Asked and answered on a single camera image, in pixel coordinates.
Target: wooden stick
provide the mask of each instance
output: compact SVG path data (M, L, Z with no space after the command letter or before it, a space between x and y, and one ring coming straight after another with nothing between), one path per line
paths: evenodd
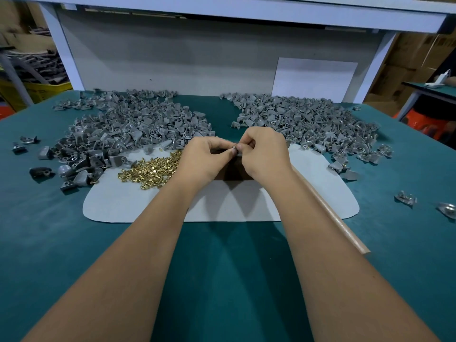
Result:
M355 235L354 232L345 224L345 222L340 218L337 213L328 205L328 203L322 198L322 196L316 191L315 188L302 176L298 169L293 166L293 170L298 176L304 181L305 185L310 189L312 194L316 197L316 200L320 202L321 206L325 208L329 217L333 220L334 224L342 231L345 237L355 246L361 254L369 253L370 250L366 247L365 244Z

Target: white shelf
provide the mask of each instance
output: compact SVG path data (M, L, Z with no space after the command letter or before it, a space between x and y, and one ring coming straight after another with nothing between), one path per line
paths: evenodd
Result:
M410 0L29 0L37 2L437 33L456 5Z

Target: left hand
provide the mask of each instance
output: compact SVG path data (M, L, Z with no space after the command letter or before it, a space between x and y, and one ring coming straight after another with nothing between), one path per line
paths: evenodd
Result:
M194 194L210 183L236 154L235 143L219 137L194 137L185 146L171 181L177 178L189 185ZM218 155L211 149L227 149Z

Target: small table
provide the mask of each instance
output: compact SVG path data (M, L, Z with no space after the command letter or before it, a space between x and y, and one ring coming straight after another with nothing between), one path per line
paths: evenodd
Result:
M83 216L89 187L65 195L58 176L37 183L28 174L35 166L56 171L59 162L38 160L38 150L54 145L75 118L98 112L52 109L78 98L78 91L66 91L0 121L2 342L19 341L128 227ZM206 113L220 137L239 141L244 132L230 128L239 110L226 99L174 102ZM369 262L442 341L453 341L456 225L436 205L456 203L456 152L370 106L353 114L379 123L378 141L394 155L378 166L349 157L360 173L347 183L360 212L345 223L371 250ZM14 155L12 142L21 135L37 135L41 144ZM418 197L413 209L395 202L400 190ZM184 223L152 341L312 341L282 224Z
M424 83L414 83L407 81L403 81L402 84L414 88L415 91L413 91L413 93L407 99L407 102L405 102L404 106L400 110L396 118L398 121L402 120L402 118L407 115L410 109L412 109L415 105L418 97L421 95L434 97L448 103L456 104L456 87L443 85L437 88L429 88Z

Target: right hand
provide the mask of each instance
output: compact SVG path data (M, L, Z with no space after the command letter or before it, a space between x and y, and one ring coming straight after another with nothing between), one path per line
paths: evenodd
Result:
M249 127L236 149L247 174L266 189L293 171L285 138L270 127Z

